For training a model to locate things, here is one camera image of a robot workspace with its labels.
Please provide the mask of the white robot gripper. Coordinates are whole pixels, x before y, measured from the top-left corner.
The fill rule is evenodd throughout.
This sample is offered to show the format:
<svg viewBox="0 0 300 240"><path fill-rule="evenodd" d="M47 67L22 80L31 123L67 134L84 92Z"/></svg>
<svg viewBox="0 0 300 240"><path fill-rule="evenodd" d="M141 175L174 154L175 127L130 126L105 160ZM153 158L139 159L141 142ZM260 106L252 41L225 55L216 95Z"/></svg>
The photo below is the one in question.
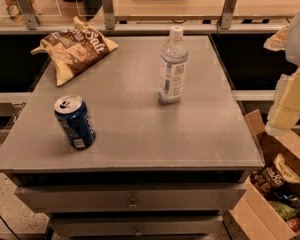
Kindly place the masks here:
<svg viewBox="0 0 300 240"><path fill-rule="evenodd" d="M263 47L271 51L285 50L286 59L299 66L291 76L281 75L268 113L266 132L271 136L281 136L300 119L300 11L289 26L269 37Z"/></svg>

